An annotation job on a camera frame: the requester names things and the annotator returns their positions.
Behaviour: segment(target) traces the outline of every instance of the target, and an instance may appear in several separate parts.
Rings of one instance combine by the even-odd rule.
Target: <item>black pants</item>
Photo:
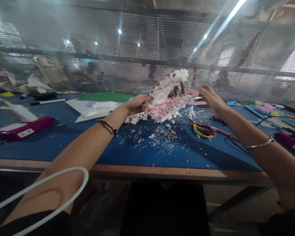
[[[133,183],[120,236],[210,235],[202,185]]]

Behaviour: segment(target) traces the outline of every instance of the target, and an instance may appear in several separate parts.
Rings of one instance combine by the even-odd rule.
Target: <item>gold bracelet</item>
[[[118,134],[118,130],[116,130],[115,128],[113,128],[108,122],[106,122],[106,121],[104,121],[102,119],[97,120],[97,122],[101,123],[102,126],[104,126],[109,131],[110,134],[115,134],[115,135]]]

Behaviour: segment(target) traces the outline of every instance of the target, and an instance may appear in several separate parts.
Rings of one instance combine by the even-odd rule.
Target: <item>fluorescent light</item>
[[[233,19],[234,15],[239,11],[239,9],[242,7],[242,5],[245,3],[246,0],[239,0],[238,3],[236,4],[236,6],[234,7],[234,9],[230,12],[230,14],[228,15],[228,17],[225,19],[225,21],[223,22],[223,24],[220,26],[220,28],[217,30],[217,32],[215,33],[215,35],[213,36],[211,43],[214,43],[215,40],[217,40],[217,38],[220,36],[220,34],[222,33],[222,31],[226,28],[226,26],[228,25],[228,23]]]

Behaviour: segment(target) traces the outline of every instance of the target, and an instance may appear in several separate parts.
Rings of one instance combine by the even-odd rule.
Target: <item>table leg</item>
[[[272,187],[259,187],[259,186],[249,186],[244,190],[237,193],[234,197],[227,200],[225,203],[220,205],[218,208],[214,209],[208,214],[208,218],[210,221],[213,220],[214,217],[227,211],[229,209],[235,208],[249,201],[250,199],[257,197],[258,195],[270,190]]]

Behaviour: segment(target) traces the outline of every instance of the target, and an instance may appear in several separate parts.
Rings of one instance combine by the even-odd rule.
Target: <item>yellow object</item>
[[[290,125],[284,123],[283,121],[281,121],[281,120],[279,120],[279,119],[277,119],[277,118],[275,118],[275,117],[272,117],[271,119],[275,119],[276,121],[278,121],[278,122],[280,122],[281,124],[283,124],[283,125],[289,127],[291,130],[295,131],[295,128],[294,128],[294,127],[292,127],[292,126],[290,126]]]
[[[211,135],[204,135],[202,133],[199,132],[199,130],[201,130],[202,132],[205,132],[204,129],[202,129],[200,126],[198,126],[197,124],[193,124],[193,129],[194,131],[200,136],[200,137],[203,137],[203,138],[212,138]]]
[[[271,116],[282,116],[282,113],[277,112],[277,111],[273,111],[270,113]]]
[[[5,92],[5,93],[1,93],[0,96],[2,96],[2,97],[12,97],[12,96],[14,96],[14,94],[11,93],[11,92]]]

